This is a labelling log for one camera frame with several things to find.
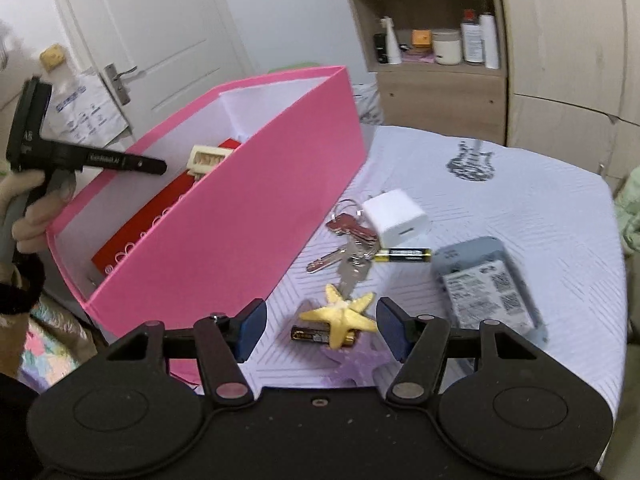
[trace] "pink box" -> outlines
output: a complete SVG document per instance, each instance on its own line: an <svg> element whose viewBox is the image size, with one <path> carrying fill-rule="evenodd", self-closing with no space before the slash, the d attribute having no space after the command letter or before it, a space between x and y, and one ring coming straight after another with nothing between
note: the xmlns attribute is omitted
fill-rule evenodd
<svg viewBox="0 0 640 480"><path fill-rule="evenodd" d="M240 148L197 183L97 288L91 258L184 171L195 144ZM166 160L163 176L103 171L57 218L49 245L76 299L122 336L147 320L185 328L267 298L366 158L343 67L216 87L129 150ZM191 367L176 368L197 381Z"/></svg>

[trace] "table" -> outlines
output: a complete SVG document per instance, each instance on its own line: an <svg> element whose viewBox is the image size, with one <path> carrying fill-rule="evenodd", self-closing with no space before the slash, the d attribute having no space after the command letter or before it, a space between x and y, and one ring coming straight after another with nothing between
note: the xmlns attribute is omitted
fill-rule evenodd
<svg viewBox="0 0 640 480"><path fill-rule="evenodd" d="M369 157L343 197L361 202L403 189L433 224L411 241L414 247L436 250L487 235L503 241L542 313L545 351L593 386L615 415L625 363L626 286L607 184L559 160L489 142L480 151L493 155L469 157L476 141L411 128L379 126L369 142ZM316 345L290 341L289 331L301 304L322 303L325 284L339 281L337 267L309 275L306 265L340 244L319 228L268 298L267 329L241 365L254 390L324 387L322 377L335 363ZM374 264L355 293L369 291L391 297L413 316L446 316L428 264ZM373 305L368 314L374 313ZM382 338L375 346L385 346ZM393 362L376 371L381 390L399 367ZM461 373L452 367L445 382Z"/></svg>

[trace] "white power adapter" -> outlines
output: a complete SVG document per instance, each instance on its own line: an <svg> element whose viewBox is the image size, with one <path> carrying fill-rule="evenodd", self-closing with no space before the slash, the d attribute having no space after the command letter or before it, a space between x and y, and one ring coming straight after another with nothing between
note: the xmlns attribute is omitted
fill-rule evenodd
<svg viewBox="0 0 640 480"><path fill-rule="evenodd" d="M431 225L427 213L401 189L367 200L362 209L385 249L398 247Z"/></svg>

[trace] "hand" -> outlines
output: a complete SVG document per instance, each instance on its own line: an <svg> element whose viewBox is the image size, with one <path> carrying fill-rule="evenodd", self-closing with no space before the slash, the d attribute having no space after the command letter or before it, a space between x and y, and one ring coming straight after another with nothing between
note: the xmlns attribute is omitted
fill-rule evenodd
<svg viewBox="0 0 640 480"><path fill-rule="evenodd" d="M0 182L0 222L11 200L28 192L44 182L44 172L39 170L9 173ZM71 178L48 195L31 204L24 213L24 217L14 222L12 235L17 242L17 249L21 253L37 253L47 248L45 231L49 224L60 214L65 205L71 201L76 190L76 181ZM0 282L11 280L12 268L0 264Z"/></svg>

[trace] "bunch of keys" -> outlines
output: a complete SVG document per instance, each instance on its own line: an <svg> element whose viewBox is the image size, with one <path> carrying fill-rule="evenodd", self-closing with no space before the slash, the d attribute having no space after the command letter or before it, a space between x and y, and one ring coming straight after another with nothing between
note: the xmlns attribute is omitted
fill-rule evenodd
<svg viewBox="0 0 640 480"><path fill-rule="evenodd" d="M347 235L349 240L335 251L308 264L306 272L313 274L340 263L338 292L347 300L351 297L357 283L367 279L373 257L380 250L380 244L376 232L361 225L356 217L347 213L335 214L340 204L345 202L351 202L357 206L353 200L338 202L332 213L332 219L327 222L326 227L338 236ZM359 209L358 218L361 214L362 211Z"/></svg>

